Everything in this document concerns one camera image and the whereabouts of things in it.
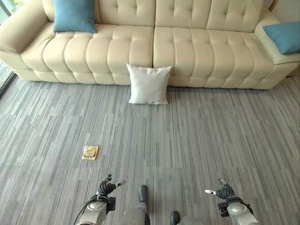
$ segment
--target white throw pillow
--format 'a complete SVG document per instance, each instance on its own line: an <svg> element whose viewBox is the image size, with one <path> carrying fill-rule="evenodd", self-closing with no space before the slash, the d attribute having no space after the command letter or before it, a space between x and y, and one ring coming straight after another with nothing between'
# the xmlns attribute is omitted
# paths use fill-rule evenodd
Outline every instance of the white throw pillow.
<svg viewBox="0 0 300 225"><path fill-rule="evenodd" d="M153 69L126 65L131 81L129 103L168 104L165 93L173 66Z"/></svg>

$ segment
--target sofa cushion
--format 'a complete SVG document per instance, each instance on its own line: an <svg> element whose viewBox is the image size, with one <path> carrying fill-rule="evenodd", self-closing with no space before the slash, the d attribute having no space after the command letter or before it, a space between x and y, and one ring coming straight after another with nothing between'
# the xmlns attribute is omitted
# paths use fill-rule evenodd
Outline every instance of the sofa cushion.
<svg viewBox="0 0 300 225"><path fill-rule="evenodd" d="M253 32L263 0L157 0L155 26Z"/></svg>
<svg viewBox="0 0 300 225"><path fill-rule="evenodd" d="M97 33L53 33L49 22L22 53L42 81L129 85L126 63L152 66L153 28L95 24Z"/></svg>
<svg viewBox="0 0 300 225"><path fill-rule="evenodd" d="M269 89L297 67L274 65L254 33L235 31L156 27L153 54L154 68L174 65L172 86Z"/></svg>
<svg viewBox="0 0 300 225"><path fill-rule="evenodd" d="M94 26L94 0L54 0L54 8L54 32L97 32Z"/></svg>
<svg viewBox="0 0 300 225"><path fill-rule="evenodd" d="M154 27L156 0L94 0L94 21L99 24ZM54 22L53 0L42 0L45 13Z"/></svg>

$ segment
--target window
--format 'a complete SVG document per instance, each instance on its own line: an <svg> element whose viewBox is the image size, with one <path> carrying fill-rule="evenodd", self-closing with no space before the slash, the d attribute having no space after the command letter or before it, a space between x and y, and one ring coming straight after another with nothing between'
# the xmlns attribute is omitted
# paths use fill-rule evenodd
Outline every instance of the window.
<svg viewBox="0 0 300 225"><path fill-rule="evenodd" d="M0 24L21 7L27 0L0 0Z"/></svg>

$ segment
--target sofa backrest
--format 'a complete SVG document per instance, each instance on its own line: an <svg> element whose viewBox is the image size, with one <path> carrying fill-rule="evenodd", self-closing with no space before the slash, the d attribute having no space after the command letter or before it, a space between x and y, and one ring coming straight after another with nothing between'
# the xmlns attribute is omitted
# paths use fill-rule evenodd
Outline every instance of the sofa backrest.
<svg viewBox="0 0 300 225"><path fill-rule="evenodd" d="M263 0L156 0L155 26L253 32Z"/></svg>
<svg viewBox="0 0 300 225"><path fill-rule="evenodd" d="M54 22L53 0L42 0L45 13ZM95 23L154 27L155 0L94 0Z"/></svg>

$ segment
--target cream leather sofa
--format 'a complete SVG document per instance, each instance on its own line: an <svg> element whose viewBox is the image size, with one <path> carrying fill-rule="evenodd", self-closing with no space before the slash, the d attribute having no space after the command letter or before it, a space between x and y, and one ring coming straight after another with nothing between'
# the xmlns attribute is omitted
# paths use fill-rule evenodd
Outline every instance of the cream leather sofa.
<svg viewBox="0 0 300 225"><path fill-rule="evenodd" d="M174 65L171 86L270 89L300 54L263 31L263 0L95 0L97 33L53 33L53 0L32 0L0 26L0 58L30 81L129 85L126 63Z"/></svg>

